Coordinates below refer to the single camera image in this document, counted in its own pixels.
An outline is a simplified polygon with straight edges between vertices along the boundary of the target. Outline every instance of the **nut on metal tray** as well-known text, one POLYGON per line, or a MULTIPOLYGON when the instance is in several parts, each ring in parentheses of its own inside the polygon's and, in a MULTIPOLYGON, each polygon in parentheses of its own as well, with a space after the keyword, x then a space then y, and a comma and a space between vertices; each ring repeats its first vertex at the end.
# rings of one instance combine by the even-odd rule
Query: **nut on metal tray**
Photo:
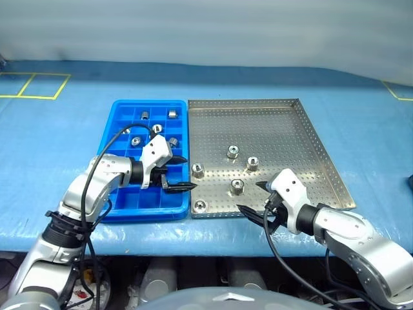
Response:
POLYGON ((204 165, 202 163, 195 163, 191 167, 192 175, 196 178, 202 178, 205 174, 204 165))
POLYGON ((169 110, 168 112, 168 118, 177 118, 178 114, 175 110, 169 110))
POLYGON ((255 156, 248 157, 247 159, 247 169, 251 171, 256 171, 258 169, 258 158, 255 156))
POLYGON ((194 206, 192 210, 195 213, 204 213, 208 210, 208 204, 206 203, 205 200, 198 199, 197 201, 194 202, 194 206))
POLYGON ((141 119, 149 119, 149 112, 143 111, 141 114, 141 119))
POLYGON ((179 141, 178 141, 177 138, 171 137, 168 142, 170 144, 170 147, 178 147, 179 146, 179 141))
POLYGON ((141 144, 141 137, 133 137, 132 140, 130 140, 130 144, 133 147, 138 146, 139 144, 141 144))
POLYGON ((152 126, 152 130, 153 130, 156 134, 159 134, 160 132, 162 132, 163 128, 162 128, 162 125, 160 125, 160 124, 155 124, 154 126, 152 126))
POLYGON ((239 195, 244 192, 244 182, 241 179, 234 179, 231 181, 230 192, 234 195, 239 195))
POLYGON ((237 147, 236 145, 230 145, 227 151, 228 158, 235 159, 238 157, 238 155, 239 155, 239 147, 237 147))

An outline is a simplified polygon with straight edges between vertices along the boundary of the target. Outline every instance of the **white wall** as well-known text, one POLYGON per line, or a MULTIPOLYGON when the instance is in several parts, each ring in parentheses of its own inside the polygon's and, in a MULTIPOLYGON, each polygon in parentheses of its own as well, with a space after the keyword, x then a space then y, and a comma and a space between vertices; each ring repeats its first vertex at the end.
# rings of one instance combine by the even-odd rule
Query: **white wall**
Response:
POLYGON ((323 67, 413 85, 413 1, 0 0, 0 54, 323 67))

